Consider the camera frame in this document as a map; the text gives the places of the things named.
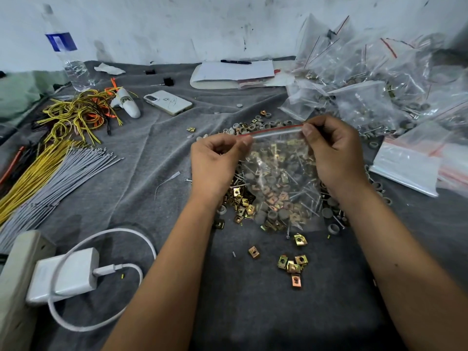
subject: plastic bottle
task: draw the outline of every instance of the plastic bottle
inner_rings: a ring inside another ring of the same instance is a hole
[[[45,22],[45,36],[62,61],[65,73],[75,90],[83,92],[90,89],[94,81],[86,65],[79,59],[79,52],[72,36],[54,15],[50,5],[43,5],[42,18]]]

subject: white charging cable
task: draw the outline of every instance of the white charging cable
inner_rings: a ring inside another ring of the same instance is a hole
[[[149,245],[149,247],[151,249],[151,252],[153,253],[153,257],[156,259],[156,250],[155,250],[154,246],[152,245],[152,243],[149,241],[149,239],[146,236],[144,236],[142,233],[139,233],[138,231],[132,230],[132,229],[115,228],[115,229],[103,230],[102,232],[96,233],[96,234],[86,238],[82,242],[78,243],[77,245],[75,245],[70,251],[68,251],[63,256],[63,258],[60,260],[60,262],[55,267],[55,270],[54,270],[54,272],[52,274],[52,279],[50,280],[49,296],[48,296],[48,299],[47,299],[47,304],[49,305],[50,314],[52,314],[52,317],[55,319],[57,324],[64,327],[65,329],[68,329],[68,330],[71,330],[71,331],[78,331],[78,332],[96,330],[96,329],[99,329],[99,328],[103,327],[104,325],[112,323],[114,320],[118,319],[123,314],[123,312],[125,311],[125,308],[124,308],[120,312],[115,314],[113,317],[107,319],[104,322],[96,324],[96,325],[75,326],[75,325],[72,325],[70,323],[67,323],[65,320],[63,320],[63,318],[59,315],[59,313],[57,313],[57,310],[55,309],[55,305],[54,305],[54,302],[53,302],[53,299],[52,299],[53,295],[55,294],[54,293],[55,286],[56,286],[56,283],[57,283],[57,279],[59,277],[58,275],[60,273],[60,270],[62,269],[62,266],[64,265],[65,261],[70,257],[70,255],[74,251],[76,251],[78,248],[80,248],[81,246],[83,246],[84,244],[89,242],[90,240],[92,240],[94,238],[97,238],[98,236],[101,236],[101,235],[104,235],[104,234],[107,234],[107,233],[114,233],[114,232],[128,232],[128,233],[138,235],[139,237],[141,237]],[[134,269],[136,269],[138,271],[138,275],[140,277],[140,282],[138,283],[138,285],[140,285],[141,282],[143,281],[143,272],[141,271],[140,267],[138,267],[137,265],[134,265],[132,263],[123,263],[121,265],[109,265],[109,266],[99,267],[99,268],[97,268],[97,269],[95,269],[93,271],[93,275],[95,275],[95,276],[108,275],[109,273],[114,273],[115,271],[120,270],[123,267],[131,267],[131,268],[134,268]]]

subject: smartphone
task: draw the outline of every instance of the smartphone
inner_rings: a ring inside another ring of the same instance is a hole
[[[192,108],[193,103],[177,97],[166,91],[157,91],[143,97],[146,102],[153,105],[171,116],[177,116],[189,108]]]

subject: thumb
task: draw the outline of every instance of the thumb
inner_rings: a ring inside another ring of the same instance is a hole
[[[325,153],[330,146],[327,141],[320,134],[319,130],[310,123],[304,123],[302,125],[302,133],[306,137],[306,141],[309,143],[315,156],[320,156]]]
[[[228,157],[233,163],[237,165],[239,160],[245,159],[252,146],[252,137],[250,135],[237,139],[237,142],[224,156]]]

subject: forearm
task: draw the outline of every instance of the forearm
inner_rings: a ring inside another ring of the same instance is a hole
[[[367,187],[340,200],[408,347],[459,350],[468,344],[468,299]]]
[[[190,198],[103,350],[186,350],[216,205]]]

